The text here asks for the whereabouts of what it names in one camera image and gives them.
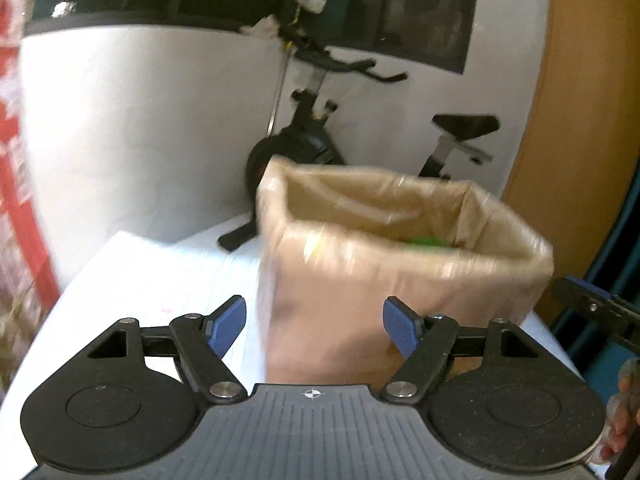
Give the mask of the person's right hand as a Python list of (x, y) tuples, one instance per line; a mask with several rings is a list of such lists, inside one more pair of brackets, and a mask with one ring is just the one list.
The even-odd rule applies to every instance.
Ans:
[(618, 372), (618, 393), (606, 404), (608, 428), (597, 452), (597, 461), (608, 463), (628, 444), (639, 427), (639, 359), (629, 359)]

